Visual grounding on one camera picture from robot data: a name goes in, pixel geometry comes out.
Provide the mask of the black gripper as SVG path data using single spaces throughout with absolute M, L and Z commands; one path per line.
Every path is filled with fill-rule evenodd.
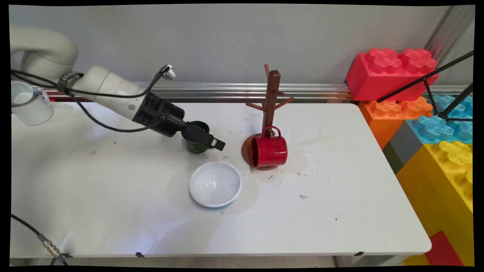
M 209 126 L 201 121 L 184 122 L 185 111 L 180 107 L 149 93 L 145 96 L 133 122 L 143 126 L 150 126 L 153 131 L 167 137 L 173 137 L 178 131 L 186 136 L 186 148 L 188 151 L 206 151 L 208 149 L 223 150 L 225 142 L 216 139 L 209 134 Z

